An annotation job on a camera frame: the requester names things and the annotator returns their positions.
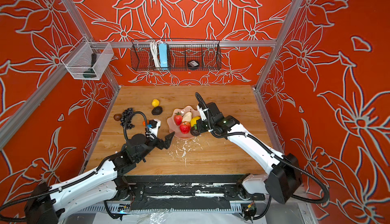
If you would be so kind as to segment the large yellow lemon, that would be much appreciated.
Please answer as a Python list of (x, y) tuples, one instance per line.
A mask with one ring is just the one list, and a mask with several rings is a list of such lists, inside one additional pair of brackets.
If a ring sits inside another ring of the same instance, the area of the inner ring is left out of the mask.
[(201, 119), (200, 116), (195, 116), (191, 119), (191, 127), (194, 127), (197, 124), (197, 120)]

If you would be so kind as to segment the beige garlic-like fruit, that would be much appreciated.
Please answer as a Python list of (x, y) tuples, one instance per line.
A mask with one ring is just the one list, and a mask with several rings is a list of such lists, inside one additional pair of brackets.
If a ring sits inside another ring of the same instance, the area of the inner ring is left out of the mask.
[(191, 122), (192, 118), (193, 118), (192, 112), (191, 112), (191, 111), (186, 112), (186, 113), (183, 115), (182, 122)]

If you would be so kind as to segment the red wrinkled strawberry fruit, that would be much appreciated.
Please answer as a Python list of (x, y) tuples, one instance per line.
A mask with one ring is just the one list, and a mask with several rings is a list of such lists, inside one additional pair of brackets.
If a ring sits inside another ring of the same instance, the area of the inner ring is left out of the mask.
[(189, 122), (182, 122), (179, 129), (182, 134), (188, 134), (191, 130), (191, 124)]

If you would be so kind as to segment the red apple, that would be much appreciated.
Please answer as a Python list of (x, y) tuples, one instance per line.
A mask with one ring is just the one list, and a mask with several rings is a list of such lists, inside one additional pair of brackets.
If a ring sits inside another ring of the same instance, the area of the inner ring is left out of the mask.
[(177, 126), (179, 126), (182, 123), (183, 115), (180, 112), (175, 113), (173, 120)]

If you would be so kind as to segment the pink scalloped fruit bowl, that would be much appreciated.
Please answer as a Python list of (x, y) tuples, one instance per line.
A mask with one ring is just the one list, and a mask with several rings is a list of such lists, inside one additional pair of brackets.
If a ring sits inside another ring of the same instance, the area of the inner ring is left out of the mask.
[(194, 129), (195, 120), (200, 118), (198, 110), (192, 106), (186, 106), (183, 109), (174, 109), (172, 116), (167, 119), (169, 132), (179, 139), (192, 139), (195, 136), (191, 133)]

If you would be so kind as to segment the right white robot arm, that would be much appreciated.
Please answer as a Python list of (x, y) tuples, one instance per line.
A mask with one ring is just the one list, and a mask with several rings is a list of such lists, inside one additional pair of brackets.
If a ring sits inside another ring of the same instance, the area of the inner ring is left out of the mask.
[(293, 155), (285, 156), (264, 144), (232, 116), (223, 116), (215, 103), (199, 103), (197, 121), (200, 133), (210, 132), (215, 138), (224, 138), (239, 146), (265, 171), (263, 175), (250, 174), (238, 185), (249, 194), (267, 194), (280, 204), (285, 204), (302, 184), (298, 160)]

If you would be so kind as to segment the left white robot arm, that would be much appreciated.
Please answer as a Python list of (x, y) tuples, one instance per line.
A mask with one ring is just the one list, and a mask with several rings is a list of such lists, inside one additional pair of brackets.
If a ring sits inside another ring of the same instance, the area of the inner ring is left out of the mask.
[(73, 213), (101, 201), (125, 199), (131, 189), (124, 175), (155, 148), (168, 149), (174, 133), (164, 139), (136, 134), (122, 150), (104, 158), (94, 169), (65, 182), (49, 186), (39, 184), (24, 208), (28, 224), (57, 224)]

